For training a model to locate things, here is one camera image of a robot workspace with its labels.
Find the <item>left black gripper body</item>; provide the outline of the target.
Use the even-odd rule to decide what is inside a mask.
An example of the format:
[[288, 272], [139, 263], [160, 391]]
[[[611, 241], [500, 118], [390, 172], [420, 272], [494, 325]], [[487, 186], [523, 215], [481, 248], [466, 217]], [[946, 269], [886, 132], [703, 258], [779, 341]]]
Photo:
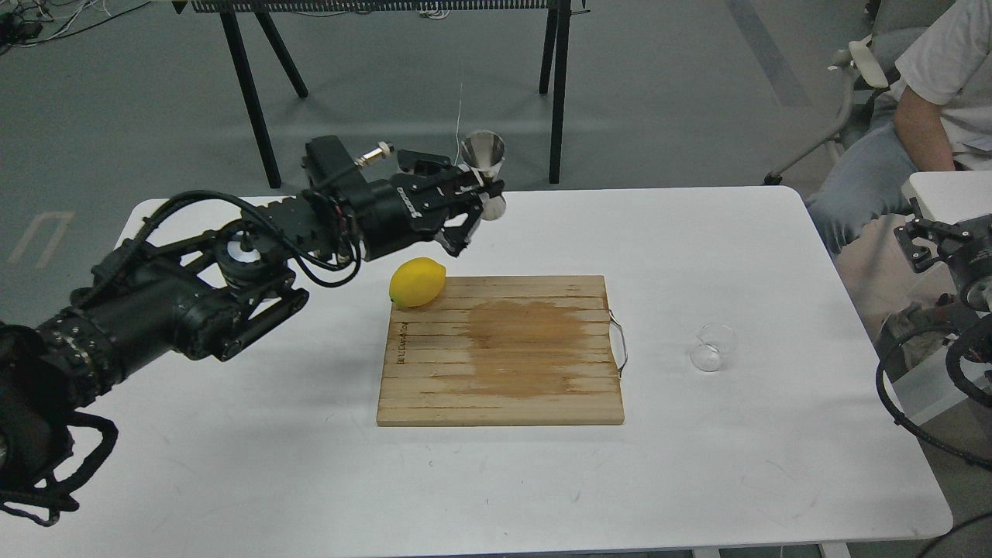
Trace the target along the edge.
[[426, 177], [390, 177], [358, 188], [358, 227], [365, 260], [435, 240], [433, 222], [419, 201], [426, 187]]

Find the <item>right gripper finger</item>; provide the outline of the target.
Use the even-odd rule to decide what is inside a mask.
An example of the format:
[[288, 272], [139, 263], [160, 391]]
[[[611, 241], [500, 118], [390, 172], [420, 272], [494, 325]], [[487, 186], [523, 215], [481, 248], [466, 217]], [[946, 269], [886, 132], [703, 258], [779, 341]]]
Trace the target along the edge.
[[921, 204], [917, 198], [909, 198], [908, 202], [913, 219], [894, 229], [897, 244], [908, 265], [915, 273], [921, 274], [936, 263], [948, 264], [953, 250], [944, 251], [942, 243], [952, 240], [960, 247], [963, 244], [963, 227], [927, 219], [922, 215]]

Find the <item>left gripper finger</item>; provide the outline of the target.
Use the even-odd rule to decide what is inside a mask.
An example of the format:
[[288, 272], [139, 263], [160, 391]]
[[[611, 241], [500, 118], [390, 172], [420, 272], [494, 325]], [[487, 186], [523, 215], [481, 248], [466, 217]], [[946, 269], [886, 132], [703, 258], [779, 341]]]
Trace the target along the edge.
[[438, 243], [451, 257], [467, 248], [483, 212], [481, 198], [435, 198], [422, 202], [422, 241]]
[[481, 204], [503, 197], [503, 181], [486, 179], [447, 156], [399, 150], [397, 165], [399, 204]]

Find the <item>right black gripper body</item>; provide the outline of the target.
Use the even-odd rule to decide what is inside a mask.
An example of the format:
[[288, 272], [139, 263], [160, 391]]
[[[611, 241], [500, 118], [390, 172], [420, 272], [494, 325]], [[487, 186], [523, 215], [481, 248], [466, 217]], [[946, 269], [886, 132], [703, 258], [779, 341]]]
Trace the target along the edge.
[[949, 257], [949, 271], [958, 298], [968, 307], [991, 307], [991, 236], [975, 232]]

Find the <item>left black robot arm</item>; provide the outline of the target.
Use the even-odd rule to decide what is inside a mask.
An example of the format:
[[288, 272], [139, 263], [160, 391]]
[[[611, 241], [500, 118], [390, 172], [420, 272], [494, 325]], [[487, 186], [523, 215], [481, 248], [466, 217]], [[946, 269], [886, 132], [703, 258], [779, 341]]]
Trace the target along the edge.
[[451, 255], [505, 212], [505, 142], [472, 132], [460, 159], [380, 143], [354, 157], [312, 139], [308, 187], [266, 205], [195, 190], [174, 195], [92, 269], [93, 284], [38, 326], [2, 325], [2, 511], [41, 526], [78, 510], [72, 494], [109, 458], [113, 421], [84, 413], [167, 352], [227, 361], [308, 303], [313, 269], [347, 271], [415, 243]]

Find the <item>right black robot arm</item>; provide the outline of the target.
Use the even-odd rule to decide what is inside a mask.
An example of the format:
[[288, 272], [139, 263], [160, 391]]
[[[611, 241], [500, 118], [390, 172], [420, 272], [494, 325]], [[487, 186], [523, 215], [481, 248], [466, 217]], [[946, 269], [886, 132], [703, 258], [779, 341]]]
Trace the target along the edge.
[[895, 347], [900, 349], [924, 333], [941, 333], [947, 377], [965, 396], [989, 408], [990, 392], [966, 377], [963, 361], [990, 362], [990, 216], [949, 225], [927, 218], [917, 198], [911, 198], [910, 205], [911, 219], [894, 232], [904, 258], [917, 273], [945, 264], [957, 290], [954, 299], [981, 317], [965, 326], [952, 322], [922, 326], [897, 338]]

